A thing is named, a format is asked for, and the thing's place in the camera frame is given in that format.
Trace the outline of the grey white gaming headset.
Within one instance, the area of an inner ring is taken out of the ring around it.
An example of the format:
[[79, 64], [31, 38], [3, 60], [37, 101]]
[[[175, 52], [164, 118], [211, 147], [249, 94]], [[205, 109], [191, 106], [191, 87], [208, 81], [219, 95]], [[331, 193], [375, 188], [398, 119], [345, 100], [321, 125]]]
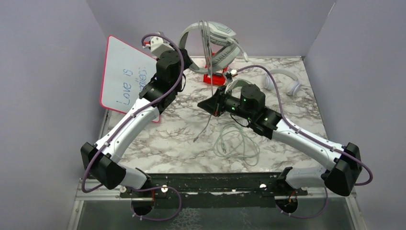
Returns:
[[178, 42], [180, 49], [186, 48], [189, 32], [194, 29], [201, 32], [204, 46], [208, 50], [207, 60], [210, 67], [203, 68], [193, 62], [189, 67], [191, 71], [199, 74], [220, 71], [230, 65], [240, 54], [246, 62], [249, 61], [247, 53], [236, 39], [236, 33], [228, 26], [212, 21], [201, 20], [189, 25], [180, 36]]

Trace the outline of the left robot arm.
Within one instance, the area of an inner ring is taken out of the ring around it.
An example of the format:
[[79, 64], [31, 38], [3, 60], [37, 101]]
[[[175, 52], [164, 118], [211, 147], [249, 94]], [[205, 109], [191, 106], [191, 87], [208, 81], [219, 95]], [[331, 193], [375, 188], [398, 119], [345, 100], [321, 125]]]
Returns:
[[95, 144], [86, 142], [80, 149], [85, 167], [83, 181], [94, 177], [107, 189], [131, 187], [143, 197], [150, 192], [149, 176], [139, 168], [119, 164], [124, 152], [144, 128], [175, 100], [182, 90], [184, 70], [192, 64], [188, 52], [165, 51], [156, 62], [156, 74], [143, 88], [130, 111]]

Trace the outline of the green headphones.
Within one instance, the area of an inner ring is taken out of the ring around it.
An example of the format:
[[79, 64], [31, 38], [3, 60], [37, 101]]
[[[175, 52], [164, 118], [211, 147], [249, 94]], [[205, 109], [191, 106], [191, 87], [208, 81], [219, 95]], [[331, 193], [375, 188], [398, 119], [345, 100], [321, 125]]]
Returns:
[[237, 80], [233, 80], [231, 83], [228, 83], [226, 85], [226, 93], [231, 92], [233, 89], [238, 88], [238, 87], [243, 87], [245, 85], [249, 85], [251, 84], [251, 82], [247, 81], [247, 80], [242, 80], [242, 79], [237, 79]]

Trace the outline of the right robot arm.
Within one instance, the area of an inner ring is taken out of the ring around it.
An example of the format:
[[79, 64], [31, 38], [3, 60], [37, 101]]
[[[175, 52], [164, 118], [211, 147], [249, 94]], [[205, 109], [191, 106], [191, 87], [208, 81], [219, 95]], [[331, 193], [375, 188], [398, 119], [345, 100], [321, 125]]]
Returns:
[[268, 139], [287, 144], [317, 161], [313, 168], [288, 168], [276, 182], [277, 191], [288, 195], [294, 189], [326, 187], [340, 196], [349, 196], [362, 171], [358, 146], [330, 142], [283, 119], [265, 105], [265, 94], [255, 84], [242, 87], [240, 97], [232, 96], [225, 86], [197, 105], [214, 116], [224, 112], [248, 121], [248, 128]]

